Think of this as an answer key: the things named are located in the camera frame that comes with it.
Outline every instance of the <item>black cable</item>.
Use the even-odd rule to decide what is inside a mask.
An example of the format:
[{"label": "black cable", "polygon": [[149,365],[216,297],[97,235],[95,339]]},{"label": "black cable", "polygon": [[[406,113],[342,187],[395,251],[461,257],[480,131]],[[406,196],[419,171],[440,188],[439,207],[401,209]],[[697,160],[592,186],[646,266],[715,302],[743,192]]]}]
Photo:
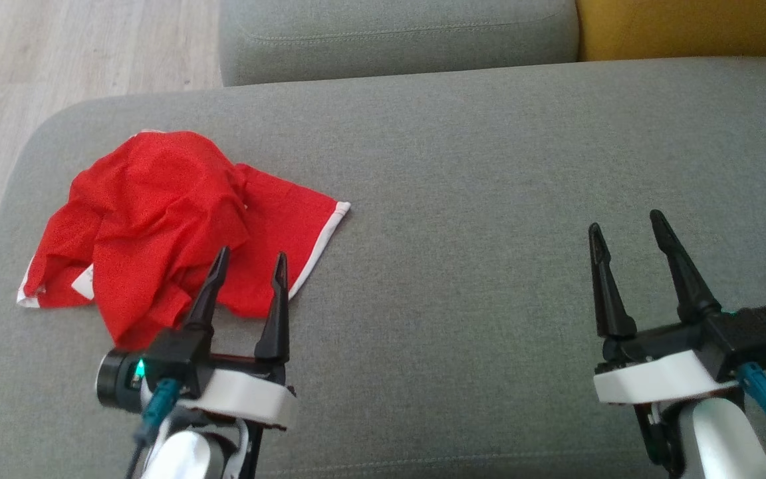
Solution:
[{"label": "black cable", "polygon": [[128,470],[126,471],[126,479],[132,479],[134,477],[134,469],[138,467],[138,461],[140,455],[143,453],[146,444],[143,440],[139,440],[138,445],[134,447],[134,453],[132,454],[132,461],[128,463]]}]

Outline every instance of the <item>gray sofa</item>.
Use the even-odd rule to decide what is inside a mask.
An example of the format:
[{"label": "gray sofa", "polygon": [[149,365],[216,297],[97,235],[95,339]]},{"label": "gray sofa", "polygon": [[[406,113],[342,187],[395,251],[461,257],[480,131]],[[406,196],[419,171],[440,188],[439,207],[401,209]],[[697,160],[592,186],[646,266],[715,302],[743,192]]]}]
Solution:
[{"label": "gray sofa", "polygon": [[[557,45],[530,58],[561,61]],[[245,77],[237,63],[231,78],[295,68]],[[666,477],[632,410],[594,393],[593,221],[641,327],[675,321],[654,207],[721,302],[766,303],[766,59],[89,101],[37,130],[0,210],[0,477],[124,473],[136,421],[95,398],[112,346],[97,311],[22,309],[15,286],[76,173],[143,128],[197,131],[231,160],[353,203],[292,302],[301,417],[265,435],[260,477]],[[259,322],[216,321],[216,351],[252,352]],[[748,413],[766,447],[765,419]]]}]

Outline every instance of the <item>crumpled red fabric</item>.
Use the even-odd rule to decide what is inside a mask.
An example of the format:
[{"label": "crumpled red fabric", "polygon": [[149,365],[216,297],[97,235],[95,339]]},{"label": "crumpled red fabric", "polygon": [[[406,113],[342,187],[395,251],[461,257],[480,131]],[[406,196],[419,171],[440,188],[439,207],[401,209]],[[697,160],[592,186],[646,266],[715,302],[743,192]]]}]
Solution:
[{"label": "crumpled red fabric", "polygon": [[81,276],[115,345],[142,349],[162,327],[178,324],[228,245],[218,302],[238,316],[265,317],[277,254],[288,257],[294,295],[349,208],[232,164],[200,134],[141,132],[73,181],[69,200],[49,218],[18,302],[90,303],[90,291],[73,287]]}]

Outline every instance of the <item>robotic arm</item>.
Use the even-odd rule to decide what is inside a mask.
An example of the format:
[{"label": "robotic arm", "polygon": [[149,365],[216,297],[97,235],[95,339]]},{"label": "robotic arm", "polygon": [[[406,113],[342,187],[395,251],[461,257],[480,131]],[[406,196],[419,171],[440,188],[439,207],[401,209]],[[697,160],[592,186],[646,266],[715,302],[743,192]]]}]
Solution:
[{"label": "robotic arm", "polygon": [[650,213],[678,296],[679,322],[638,331],[590,226],[599,401],[630,404],[648,457],[671,478],[766,478],[766,454],[744,415],[744,392],[766,412],[766,306],[723,311],[659,210]]},{"label": "robotic arm", "polygon": [[[225,247],[179,330],[162,330],[146,351],[113,349],[100,364],[100,403],[143,418],[128,477],[149,448],[140,475],[145,479],[253,479],[264,430],[294,425],[297,398],[294,389],[285,386],[285,254],[277,259],[271,309],[252,358],[211,352],[212,316],[228,264]],[[206,432],[206,427],[233,428],[237,440]]]}]

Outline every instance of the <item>stitched seam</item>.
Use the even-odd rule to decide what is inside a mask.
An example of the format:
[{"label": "stitched seam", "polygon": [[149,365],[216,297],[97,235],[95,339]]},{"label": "stitched seam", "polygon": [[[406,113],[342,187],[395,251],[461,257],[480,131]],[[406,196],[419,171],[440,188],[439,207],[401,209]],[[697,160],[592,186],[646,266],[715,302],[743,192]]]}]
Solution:
[{"label": "stitched seam", "polygon": [[[349,470],[349,469],[362,469],[362,468],[392,468],[403,466],[422,466],[420,469],[426,469],[427,467],[441,468],[447,466],[448,463],[462,462],[468,460],[519,460],[524,462],[527,460],[534,460],[535,458],[544,458],[545,456],[569,456],[569,455],[592,455],[592,454],[610,454],[611,452],[629,452],[627,449],[578,449],[569,451],[544,451],[544,452],[506,452],[502,454],[474,454],[466,456],[447,456],[441,458],[421,458],[420,460],[393,460],[393,461],[377,461],[367,462],[361,464],[343,464],[342,466],[320,466],[320,467],[307,467],[302,469],[286,469],[286,470],[270,470],[261,471],[264,476],[282,476],[285,474],[298,474],[298,473],[316,473],[316,472],[329,472],[337,470]],[[383,471],[385,469],[379,469],[374,472]]]},{"label": "stitched seam", "polygon": [[250,41],[256,43],[324,43],[324,42],[336,42],[336,41],[350,41],[359,39],[377,39],[377,37],[403,37],[408,35],[420,35],[428,33],[448,33],[449,31],[479,31],[479,30],[494,30],[502,28],[519,28],[523,25],[530,25],[541,21],[546,21],[551,17],[560,15],[560,11],[551,13],[540,19],[532,19],[532,21],[519,21],[513,23],[501,23],[496,24],[493,22],[483,23],[464,23],[464,24],[452,24],[452,25],[436,25],[435,27],[420,27],[410,30],[377,30],[377,31],[352,31],[351,33],[328,33],[324,35],[308,35],[300,37],[267,37],[264,35],[255,35],[247,31],[242,27],[241,22],[236,23],[238,30],[242,35]]}]

